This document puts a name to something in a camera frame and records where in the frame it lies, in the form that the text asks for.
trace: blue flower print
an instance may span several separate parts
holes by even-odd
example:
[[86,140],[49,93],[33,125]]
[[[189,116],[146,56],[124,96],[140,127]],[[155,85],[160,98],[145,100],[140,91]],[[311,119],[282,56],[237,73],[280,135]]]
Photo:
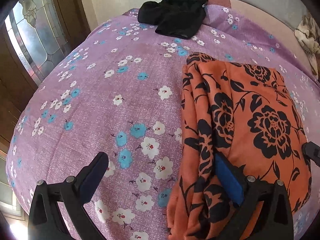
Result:
[[144,134],[146,133],[146,126],[143,123],[135,123],[131,128],[130,128],[130,134],[135,137],[143,137]]
[[127,134],[123,131],[116,135],[116,144],[118,147],[124,146],[127,143]]
[[231,57],[231,55],[226,54],[225,57],[226,57],[229,61],[233,61],[233,57]]
[[166,188],[164,191],[160,192],[158,195],[158,206],[159,207],[166,207],[169,201],[171,189]]
[[79,95],[79,93],[80,93],[80,89],[79,89],[79,88],[76,88],[76,89],[74,89],[74,90],[71,92],[71,96],[72,96],[73,98],[75,98],[76,96]]
[[139,73],[138,74],[138,79],[139,80],[145,80],[145,79],[147,79],[149,77],[149,75],[147,74],[147,73],[145,73],[145,72],[142,72],[142,73]]
[[18,168],[21,168],[21,158],[18,159],[17,166],[18,166]]
[[118,162],[120,163],[121,169],[129,168],[131,163],[133,162],[131,152],[129,152],[127,149],[123,149],[119,153]]
[[118,68],[118,73],[123,73],[123,72],[126,72],[127,70],[128,70],[128,68],[129,67],[127,67],[127,66],[123,66],[123,67],[120,67],[120,68]]
[[46,118],[48,113],[49,113],[49,110],[44,110],[44,112],[41,114],[41,117]]
[[185,49],[179,50],[179,51],[178,51],[178,55],[179,55],[179,56],[186,56],[186,55],[188,55],[188,52],[187,52]]
[[63,128],[66,130],[66,131],[69,131],[71,130],[73,127],[73,122],[66,122],[63,126]]
[[52,114],[52,115],[50,115],[50,118],[49,118],[49,120],[48,120],[48,123],[52,123],[53,121],[54,121],[54,119],[56,119],[56,115],[55,114]]
[[62,104],[65,106],[65,105],[69,104],[70,101],[71,101],[71,98],[65,98],[65,99],[63,100]]

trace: black flower print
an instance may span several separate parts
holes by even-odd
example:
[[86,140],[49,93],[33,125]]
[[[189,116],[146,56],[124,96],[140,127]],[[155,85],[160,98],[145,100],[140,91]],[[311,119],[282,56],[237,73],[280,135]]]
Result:
[[250,132],[258,133],[253,144],[261,149],[262,154],[270,159],[280,154],[284,160],[291,156],[290,129],[291,124],[284,112],[275,111],[270,106],[264,106],[261,113],[253,114],[248,121]]
[[212,130],[215,136],[217,148],[228,148],[234,134],[233,102],[225,93],[216,93],[215,105],[211,106]]
[[270,80],[271,72],[268,68],[256,65],[244,64],[244,69],[246,73],[252,77],[255,77],[256,80],[265,83]]

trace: black garment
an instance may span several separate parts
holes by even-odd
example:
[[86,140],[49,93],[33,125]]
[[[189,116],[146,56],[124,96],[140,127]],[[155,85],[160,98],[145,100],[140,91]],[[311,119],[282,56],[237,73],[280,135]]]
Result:
[[190,39],[205,18],[208,0],[162,0],[145,2],[138,13],[138,22],[158,25],[156,33]]

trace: orange blanket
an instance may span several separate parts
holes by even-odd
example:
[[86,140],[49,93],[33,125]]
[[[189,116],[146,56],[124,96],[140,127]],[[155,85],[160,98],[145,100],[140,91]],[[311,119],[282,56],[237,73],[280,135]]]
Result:
[[[292,213],[309,199],[310,162],[301,119],[274,69],[194,53],[183,67],[183,156],[167,206],[169,240],[214,239],[235,211],[214,173],[222,152],[244,175],[284,181]],[[242,239],[253,230],[256,208]]]

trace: purple floral bedsheet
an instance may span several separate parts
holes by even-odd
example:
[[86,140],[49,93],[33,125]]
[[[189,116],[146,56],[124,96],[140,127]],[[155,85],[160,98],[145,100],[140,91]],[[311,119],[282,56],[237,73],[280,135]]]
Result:
[[[44,80],[22,113],[7,157],[8,180],[29,212],[36,182],[76,175],[99,151],[109,168],[85,209],[111,239],[166,239],[166,205],[181,156],[181,69],[193,51],[276,68],[320,145],[319,85],[271,34],[216,5],[190,40],[139,24],[137,9],[96,28]],[[294,219],[299,239],[320,209],[320,170],[312,162],[310,200]],[[61,212],[73,237],[72,222]]]

